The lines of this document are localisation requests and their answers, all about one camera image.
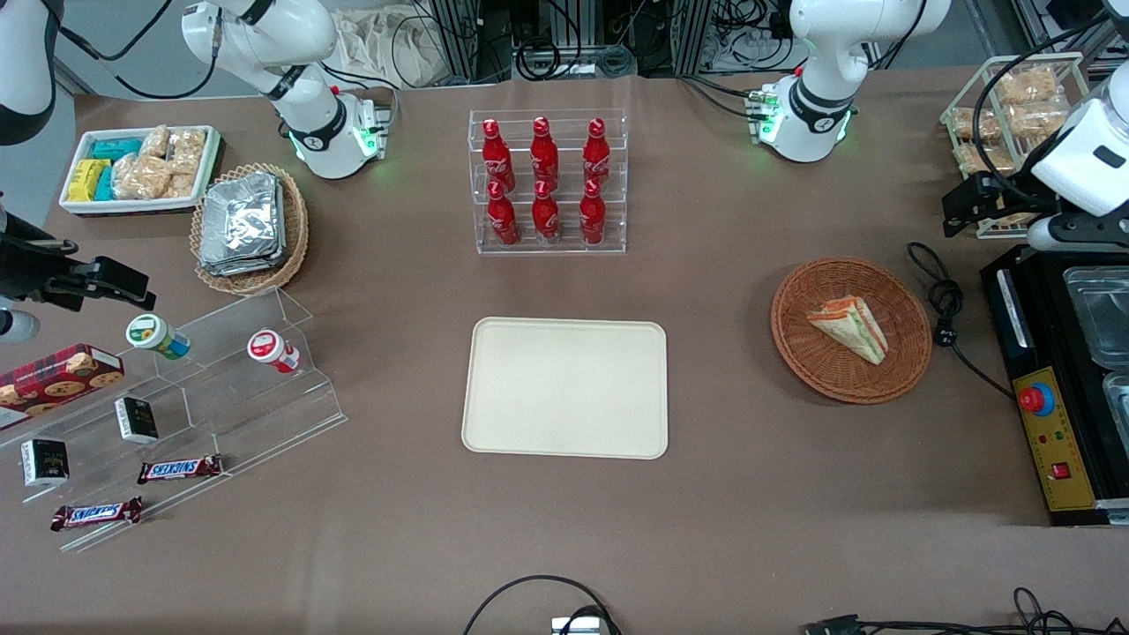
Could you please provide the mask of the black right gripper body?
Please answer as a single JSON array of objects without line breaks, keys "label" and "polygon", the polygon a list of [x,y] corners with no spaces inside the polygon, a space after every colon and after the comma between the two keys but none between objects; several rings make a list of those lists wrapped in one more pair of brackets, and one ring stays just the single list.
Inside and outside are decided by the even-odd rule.
[{"label": "black right gripper body", "polygon": [[1,294],[5,301],[29,301],[59,307],[81,307],[95,298],[85,264],[72,258],[79,245],[3,212]]}]

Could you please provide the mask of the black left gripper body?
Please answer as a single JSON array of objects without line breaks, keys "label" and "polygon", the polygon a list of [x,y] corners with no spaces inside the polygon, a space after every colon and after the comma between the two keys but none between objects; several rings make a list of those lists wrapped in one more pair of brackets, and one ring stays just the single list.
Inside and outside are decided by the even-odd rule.
[{"label": "black left gripper body", "polygon": [[1026,234],[1054,206],[1057,194],[1032,176],[1021,176],[1013,186],[1034,201],[1013,193],[991,174],[972,174],[968,180],[977,188],[975,234]]}]

